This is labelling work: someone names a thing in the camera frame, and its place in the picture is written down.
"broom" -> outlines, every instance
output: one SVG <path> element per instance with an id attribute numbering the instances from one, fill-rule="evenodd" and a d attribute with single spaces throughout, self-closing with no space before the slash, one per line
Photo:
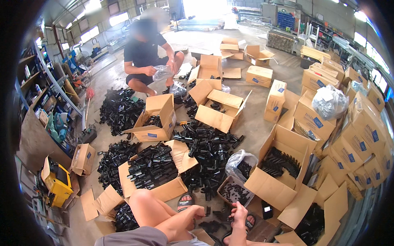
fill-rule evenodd
<path id="1" fill-rule="evenodd" d="M 90 105 L 90 99 L 95 95 L 95 91 L 92 89 L 92 87 L 88 87 L 86 89 L 86 99 L 89 99 L 87 103 L 87 108 L 86 108 L 86 115 L 85 115 L 85 129 L 87 128 L 87 113 L 89 112 L 89 105 Z"/>

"black t-shirt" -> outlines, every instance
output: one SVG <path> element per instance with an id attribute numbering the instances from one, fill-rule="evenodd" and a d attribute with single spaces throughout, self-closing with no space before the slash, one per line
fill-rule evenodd
<path id="1" fill-rule="evenodd" d="M 136 67 L 152 66 L 159 57 L 157 55 L 157 46 L 162 46 L 165 43 L 167 41 L 160 33 L 157 33 L 154 39 L 146 43 L 131 38 L 125 45 L 125 62 L 133 61 Z"/>

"man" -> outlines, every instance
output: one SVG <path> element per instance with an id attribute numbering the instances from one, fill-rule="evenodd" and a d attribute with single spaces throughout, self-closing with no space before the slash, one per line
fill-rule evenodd
<path id="1" fill-rule="evenodd" d="M 157 32 L 155 22 L 137 20 L 131 25 L 130 32 L 130 40 L 124 51 L 125 72 L 128 74 L 126 84 L 135 91 L 155 96 L 157 92 L 148 87 L 153 82 L 152 76 L 156 72 L 154 66 L 168 65 L 175 74 L 185 56 L 182 52 L 174 52 L 163 36 Z M 166 57 L 159 58 L 158 45 L 165 49 Z M 165 82 L 167 90 L 174 83 L 173 78 L 170 77 Z"/>
<path id="2" fill-rule="evenodd" d="M 194 219 L 205 217 L 204 207 L 194 205 L 193 195 L 185 193 L 178 202 L 178 212 L 157 199 L 147 189 L 137 189 L 130 197 L 130 208 L 140 228 L 132 231 L 112 233 L 97 239 L 95 246 L 209 246 L 189 232 Z M 272 244 L 246 240 L 248 227 L 255 220 L 248 216 L 247 209 L 239 202 L 232 204 L 232 234 L 224 238 L 229 246 L 292 246 L 292 244 Z"/>

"knee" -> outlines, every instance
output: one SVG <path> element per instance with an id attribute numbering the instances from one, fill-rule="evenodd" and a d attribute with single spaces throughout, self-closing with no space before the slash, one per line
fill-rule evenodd
<path id="1" fill-rule="evenodd" d="M 185 59 L 185 54 L 183 54 L 183 52 L 178 52 L 175 57 L 180 60 L 183 61 Z"/>

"black shorts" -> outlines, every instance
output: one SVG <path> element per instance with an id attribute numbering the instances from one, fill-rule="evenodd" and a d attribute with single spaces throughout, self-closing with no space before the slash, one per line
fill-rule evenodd
<path id="1" fill-rule="evenodd" d="M 159 65 L 166 65 L 168 62 L 169 58 L 168 56 L 163 57 L 163 58 L 158 58 L 156 62 L 154 62 L 154 64 L 152 64 L 151 66 L 159 66 Z M 146 85 L 150 85 L 153 82 L 153 77 L 152 76 L 147 76 L 146 74 L 129 74 L 126 77 L 126 84 L 128 85 L 128 82 L 131 79 L 138 79 L 141 80 L 142 83 L 146 84 Z"/>

